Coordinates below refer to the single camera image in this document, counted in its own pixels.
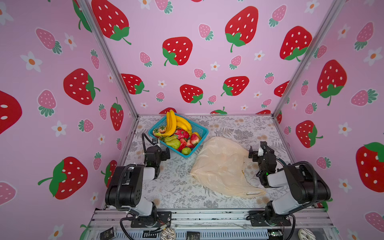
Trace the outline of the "large yellow banana bunch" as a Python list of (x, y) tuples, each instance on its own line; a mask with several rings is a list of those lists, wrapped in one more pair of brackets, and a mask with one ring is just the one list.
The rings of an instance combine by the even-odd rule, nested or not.
[(167, 127), (166, 127), (166, 132), (163, 133), (163, 136), (169, 137), (175, 133), (176, 128), (177, 128), (177, 121), (176, 121), (175, 112), (173, 110), (170, 110), (169, 112), (167, 112), (166, 118), (167, 118), (166, 119), (167, 120)]

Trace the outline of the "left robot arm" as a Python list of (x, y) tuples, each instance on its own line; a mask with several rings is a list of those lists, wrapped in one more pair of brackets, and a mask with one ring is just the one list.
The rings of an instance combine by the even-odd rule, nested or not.
[(156, 205), (144, 197), (143, 182), (158, 178), (163, 161), (170, 159), (169, 148), (149, 147), (144, 164), (117, 167), (108, 186), (105, 203), (118, 211), (127, 211), (137, 217), (157, 216)]

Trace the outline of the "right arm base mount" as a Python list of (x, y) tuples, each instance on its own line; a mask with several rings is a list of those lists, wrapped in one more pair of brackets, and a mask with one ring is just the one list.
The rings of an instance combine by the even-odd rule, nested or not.
[(291, 227), (289, 215), (277, 215), (267, 211), (249, 211), (246, 220), (251, 222), (253, 227)]

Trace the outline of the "teal plastic basket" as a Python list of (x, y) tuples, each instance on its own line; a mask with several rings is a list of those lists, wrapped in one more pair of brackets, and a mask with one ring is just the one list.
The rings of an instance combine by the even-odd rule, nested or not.
[(149, 130), (152, 138), (184, 158), (196, 152), (208, 133), (208, 129), (172, 110)]

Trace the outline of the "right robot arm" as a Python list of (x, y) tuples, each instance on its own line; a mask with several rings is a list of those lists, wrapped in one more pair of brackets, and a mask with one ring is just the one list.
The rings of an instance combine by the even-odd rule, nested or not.
[(290, 190), (279, 199), (270, 201), (262, 214), (257, 214), (265, 221), (285, 218), (331, 199), (330, 188), (309, 162), (286, 164), (267, 142), (260, 142), (256, 151), (250, 148), (249, 158), (258, 163), (257, 177), (264, 188), (288, 187)]

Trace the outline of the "red peach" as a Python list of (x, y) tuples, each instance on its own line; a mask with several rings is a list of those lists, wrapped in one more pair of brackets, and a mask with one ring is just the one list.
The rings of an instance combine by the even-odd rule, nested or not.
[(196, 146), (201, 140), (201, 137), (198, 133), (192, 133), (191, 135), (191, 143)]

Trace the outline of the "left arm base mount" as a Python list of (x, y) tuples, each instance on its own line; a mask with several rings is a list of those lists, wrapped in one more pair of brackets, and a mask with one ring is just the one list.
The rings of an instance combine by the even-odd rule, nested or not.
[(172, 212), (160, 211), (155, 215), (138, 217), (131, 222), (131, 228), (159, 228), (163, 225), (169, 225), (171, 220)]

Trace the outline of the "red dragon fruit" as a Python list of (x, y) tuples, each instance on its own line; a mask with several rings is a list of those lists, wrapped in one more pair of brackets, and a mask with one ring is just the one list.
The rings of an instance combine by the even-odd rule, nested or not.
[(174, 133), (174, 136), (176, 136), (178, 140), (181, 140), (181, 139), (188, 140), (190, 138), (190, 133), (183, 129), (177, 129)]

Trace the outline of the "aluminium rail frame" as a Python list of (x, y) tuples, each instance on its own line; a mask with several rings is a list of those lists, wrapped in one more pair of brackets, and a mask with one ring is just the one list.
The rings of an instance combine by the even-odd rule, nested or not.
[[(249, 209), (169, 209), (167, 221), (174, 235), (165, 232), (166, 240), (285, 240), (291, 236), (299, 239), (300, 230), (310, 230), (317, 240), (338, 240), (340, 237), (328, 214), (323, 209), (306, 209), (295, 213), (295, 220), (269, 226), (247, 220)], [(130, 221), (120, 219), (124, 212), (114, 210), (95, 211), (84, 238), (99, 240), (100, 235), (111, 229), (112, 240), (160, 240), (151, 228), (132, 228)]]

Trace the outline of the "small yellow banana bunch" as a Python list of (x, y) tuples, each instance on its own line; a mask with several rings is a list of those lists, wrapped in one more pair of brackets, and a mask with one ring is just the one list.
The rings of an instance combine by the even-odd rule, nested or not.
[(180, 116), (176, 116), (176, 122), (178, 128), (183, 129), (184, 131), (187, 131), (189, 133), (192, 132), (192, 126), (186, 119)]

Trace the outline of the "beige plastic bag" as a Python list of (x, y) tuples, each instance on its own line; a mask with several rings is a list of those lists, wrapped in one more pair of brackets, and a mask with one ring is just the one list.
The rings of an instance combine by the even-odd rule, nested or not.
[(249, 184), (244, 175), (248, 156), (238, 143), (213, 137), (204, 143), (190, 174), (204, 187), (225, 196), (263, 197), (266, 191)]

